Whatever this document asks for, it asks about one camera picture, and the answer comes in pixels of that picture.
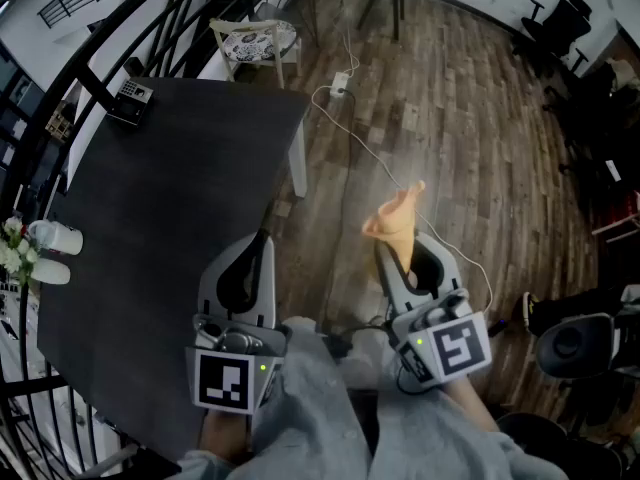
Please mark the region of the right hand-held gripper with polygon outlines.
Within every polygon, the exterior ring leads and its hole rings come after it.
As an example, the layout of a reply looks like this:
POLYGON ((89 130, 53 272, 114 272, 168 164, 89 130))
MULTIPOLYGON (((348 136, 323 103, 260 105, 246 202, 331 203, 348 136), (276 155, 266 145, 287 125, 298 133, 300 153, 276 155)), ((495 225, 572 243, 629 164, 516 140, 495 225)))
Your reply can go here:
POLYGON ((461 275, 446 247, 416 232, 410 263, 414 288, 387 243, 375 242, 375 258, 396 315, 390 324, 390 345, 419 385, 445 384, 491 363, 484 316, 471 309, 468 292, 458 289, 461 275), (427 294, 441 298, 426 303, 427 294))

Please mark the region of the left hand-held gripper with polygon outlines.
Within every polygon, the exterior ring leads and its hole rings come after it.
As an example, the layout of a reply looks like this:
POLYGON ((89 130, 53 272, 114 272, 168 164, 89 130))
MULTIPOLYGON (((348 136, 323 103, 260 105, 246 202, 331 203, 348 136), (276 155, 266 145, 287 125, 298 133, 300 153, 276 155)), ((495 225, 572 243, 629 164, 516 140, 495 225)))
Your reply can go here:
POLYGON ((270 397, 289 337, 285 328, 275 328, 275 248, 266 231, 232 243, 209 264, 198 310, 195 344, 186 349, 193 404, 256 412, 270 397))

